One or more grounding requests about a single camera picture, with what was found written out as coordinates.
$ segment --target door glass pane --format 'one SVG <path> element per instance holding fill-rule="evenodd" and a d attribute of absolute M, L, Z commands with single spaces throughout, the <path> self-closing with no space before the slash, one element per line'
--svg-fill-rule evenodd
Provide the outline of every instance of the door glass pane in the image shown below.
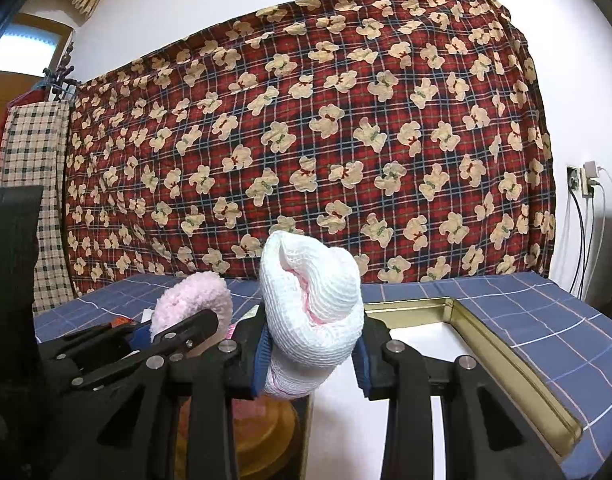
<path fill-rule="evenodd" d="M 11 23 L 0 39 L 0 70 L 41 76 L 59 42 L 54 32 Z"/>

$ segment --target teddy bear pattern curtain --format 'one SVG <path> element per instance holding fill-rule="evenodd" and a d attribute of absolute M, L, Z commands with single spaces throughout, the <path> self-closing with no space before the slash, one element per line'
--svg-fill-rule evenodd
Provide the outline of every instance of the teddy bear pattern curtain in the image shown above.
<path fill-rule="evenodd" d="M 275 230 L 365 282 L 548 275 L 535 66 L 497 0 L 297 0 L 78 89 L 65 232 L 78 293 L 136 272 L 256 278 Z"/>

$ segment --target folded white fabric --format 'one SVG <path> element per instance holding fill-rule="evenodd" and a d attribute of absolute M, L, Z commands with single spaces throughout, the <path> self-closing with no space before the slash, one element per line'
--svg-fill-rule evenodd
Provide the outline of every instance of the folded white fabric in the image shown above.
<path fill-rule="evenodd" d="M 355 260 L 307 236 L 276 231 L 264 246 L 259 282 L 273 338 L 265 392 L 312 393 L 350 355 L 364 326 Z"/>

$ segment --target checkered cloth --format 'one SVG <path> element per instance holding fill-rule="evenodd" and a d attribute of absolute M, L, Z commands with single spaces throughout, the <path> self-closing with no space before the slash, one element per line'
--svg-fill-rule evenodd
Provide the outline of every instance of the checkered cloth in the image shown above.
<path fill-rule="evenodd" d="M 34 314 L 74 297 L 60 229 L 69 114 L 68 103 L 61 102 L 12 107 L 1 141 L 0 187 L 44 186 Z"/>
<path fill-rule="evenodd" d="M 82 85 L 68 259 L 87 292 L 145 269 L 257 277 L 274 230 L 366 283 L 548 275 L 550 138 L 496 0 L 297 0 Z"/>
<path fill-rule="evenodd" d="M 35 318 L 46 341 L 117 316 L 139 319 L 180 281 L 138 274 Z M 257 282 L 227 280 L 234 320 L 259 304 Z M 366 303 L 451 297 L 459 300 L 525 362 L 582 424 L 584 433 L 562 463 L 570 480 L 592 476 L 612 450 L 612 320 L 534 272 L 428 283 L 362 286 Z"/>

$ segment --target beige plaid fabric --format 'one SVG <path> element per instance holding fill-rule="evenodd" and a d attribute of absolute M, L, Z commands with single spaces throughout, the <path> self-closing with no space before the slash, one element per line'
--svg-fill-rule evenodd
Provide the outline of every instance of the beige plaid fabric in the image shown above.
<path fill-rule="evenodd" d="M 37 225 L 33 314 L 74 298 L 62 245 L 62 181 L 68 103 L 12 107 L 0 147 L 0 187 L 44 186 Z"/>

